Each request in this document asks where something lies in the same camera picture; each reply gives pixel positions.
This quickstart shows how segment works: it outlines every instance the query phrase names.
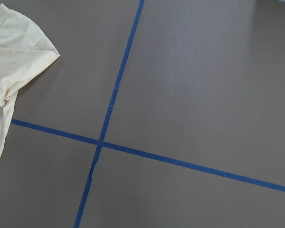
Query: white object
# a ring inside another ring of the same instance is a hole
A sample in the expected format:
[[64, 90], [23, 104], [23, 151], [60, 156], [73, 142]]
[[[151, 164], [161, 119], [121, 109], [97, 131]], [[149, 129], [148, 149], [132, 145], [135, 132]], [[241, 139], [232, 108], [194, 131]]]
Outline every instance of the white object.
[[56, 48], [31, 19], [0, 5], [0, 156], [18, 90], [58, 57]]

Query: wrinkled fabric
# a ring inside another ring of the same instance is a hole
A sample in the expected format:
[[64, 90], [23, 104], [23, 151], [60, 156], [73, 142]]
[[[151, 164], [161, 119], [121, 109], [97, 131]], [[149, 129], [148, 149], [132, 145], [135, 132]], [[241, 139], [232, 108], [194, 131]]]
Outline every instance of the wrinkled fabric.
[[31, 19], [0, 5], [0, 156], [18, 90], [58, 57], [54, 45]]

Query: gray floor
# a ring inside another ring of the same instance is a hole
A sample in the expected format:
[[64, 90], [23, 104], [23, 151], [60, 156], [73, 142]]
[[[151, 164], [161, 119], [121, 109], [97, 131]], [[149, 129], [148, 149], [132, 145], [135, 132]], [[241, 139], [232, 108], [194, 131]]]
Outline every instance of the gray floor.
[[[3, 3], [61, 54], [13, 118], [98, 139], [139, 1]], [[285, 3], [146, 0], [105, 141], [285, 186]], [[0, 228], [72, 228], [95, 148], [12, 125]], [[285, 228], [285, 192], [103, 148], [89, 227]]]

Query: cream fabric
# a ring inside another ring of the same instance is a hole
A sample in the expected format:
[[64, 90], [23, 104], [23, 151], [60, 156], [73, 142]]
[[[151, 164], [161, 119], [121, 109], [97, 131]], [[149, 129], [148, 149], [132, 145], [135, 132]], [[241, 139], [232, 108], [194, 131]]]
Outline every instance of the cream fabric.
[[32, 20], [0, 5], [0, 156], [18, 90], [58, 57], [51, 41]]

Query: blue tape strip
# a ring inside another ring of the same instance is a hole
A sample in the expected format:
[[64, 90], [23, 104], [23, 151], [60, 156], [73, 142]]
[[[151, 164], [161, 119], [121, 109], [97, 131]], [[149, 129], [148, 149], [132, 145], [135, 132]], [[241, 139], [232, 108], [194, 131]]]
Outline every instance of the blue tape strip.
[[77, 141], [81, 141], [81, 142], [85, 142], [85, 143], [89, 143], [89, 144], [93, 144], [93, 145], [97, 145], [97, 143], [98, 143], [98, 140], [96, 140], [96, 139], [91, 139], [91, 138], [87, 138], [87, 137], [84, 137], [84, 136], [81, 136], [81, 135], [59, 131], [59, 130], [56, 130], [56, 129], [53, 129], [53, 128], [49, 128], [49, 127], [43, 127], [43, 126], [40, 126], [40, 125], [24, 122], [24, 121], [21, 121], [21, 120], [12, 119], [11, 123], [15, 124], [15, 125], [22, 126], [22, 127], [27, 127], [27, 128], [31, 128], [31, 129], [35, 129], [35, 130], [41, 131], [41, 132], [46, 132], [46, 133], [50, 133], [50, 134], [59, 135], [59, 136], [65, 137], [65, 138], [74, 139], [74, 140], [77, 140]]
[[97, 148], [96, 148], [95, 155], [93, 158], [93, 162], [92, 162], [92, 165], [90, 168], [89, 175], [88, 175], [87, 180], [86, 180], [85, 189], [84, 189], [81, 201], [80, 201], [80, 205], [79, 205], [79, 209], [77, 212], [74, 228], [79, 228], [80, 221], [82, 218], [82, 214], [83, 214], [83, 211], [85, 209], [87, 196], [89, 194], [90, 187], [92, 184], [93, 173], [94, 173], [96, 164], [97, 164], [99, 156], [100, 156], [101, 148], [102, 148], [103, 143], [104, 143], [105, 134], [106, 134], [106, 131], [108, 129], [109, 122], [111, 119], [113, 107], [114, 107], [116, 97], [117, 97], [117, 93], [118, 93], [118, 88], [119, 88], [120, 82], [121, 82], [123, 75], [124, 75], [124, 69], [125, 69], [125, 66], [127, 64], [127, 60], [129, 57], [129, 53], [131, 50], [131, 46], [133, 43], [135, 32], [137, 29], [138, 21], [139, 21], [139, 18], [140, 18], [142, 9], [143, 9], [143, 4], [144, 4], [144, 0], [140, 0], [138, 8], [137, 8], [136, 15], [135, 15], [135, 19], [134, 19], [134, 22], [132, 25], [132, 29], [131, 29], [131, 32], [129, 35], [128, 43], [127, 43], [126, 49], [125, 49], [124, 54], [123, 54], [123, 59], [122, 59], [122, 62], [121, 62], [120, 68], [119, 68], [119, 72], [118, 72], [117, 79], [115, 82], [114, 90], [112, 92], [110, 104], [109, 104], [109, 107], [108, 107], [106, 115], [105, 115], [104, 124], [103, 124], [102, 130], [101, 130], [100, 136], [99, 136], [99, 140], [98, 140]]
[[186, 167], [186, 168], [193, 169], [193, 170], [198, 170], [198, 171], [201, 171], [201, 172], [214, 174], [214, 175], [217, 175], [217, 176], [220, 176], [220, 177], [226, 177], [226, 178], [229, 178], [229, 179], [242, 181], [242, 182], [245, 182], [245, 183], [254, 184], [254, 185], [262, 186], [262, 187], [265, 187], [265, 188], [275, 189], [275, 190], [278, 190], [278, 191], [285, 192], [285, 186], [283, 186], [283, 185], [273, 184], [273, 183], [270, 183], [270, 182], [266, 182], [266, 181], [262, 181], [262, 180], [253, 179], [253, 178], [250, 178], [250, 177], [237, 175], [237, 174], [234, 174], [234, 173], [231, 173], [231, 172], [225, 172], [225, 171], [221, 171], [221, 170], [216, 170], [216, 169], [208, 168], [208, 167], [205, 167], [205, 166], [196, 165], [196, 164], [192, 164], [192, 163], [189, 163], [189, 162], [180, 161], [180, 160], [177, 160], [177, 159], [172, 159], [172, 158], [168, 158], [168, 157], [164, 157], [164, 156], [160, 156], [160, 155], [156, 155], [156, 154], [152, 154], [152, 153], [148, 153], [148, 152], [144, 152], [144, 151], [140, 151], [140, 150], [135, 150], [135, 149], [131, 149], [131, 148], [124, 147], [124, 146], [119, 146], [119, 145], [116, 145], [116, 144], [113, 144], [113, 143], [108, 143], [108, 142], [104, 143], [103, 147], [114, 149], [114, 150], [118, 150], [118, 151], [122, 151], [122, 152], [125, 152], [125, 153], [138, 155], [138, 156], [145, 157], [145, 158], [150, 158], [150, 159], [161, 161], [161, 162], [165, 162], [165, 163], [170, 163], [170, 164], [173, 164], [173, 165]]

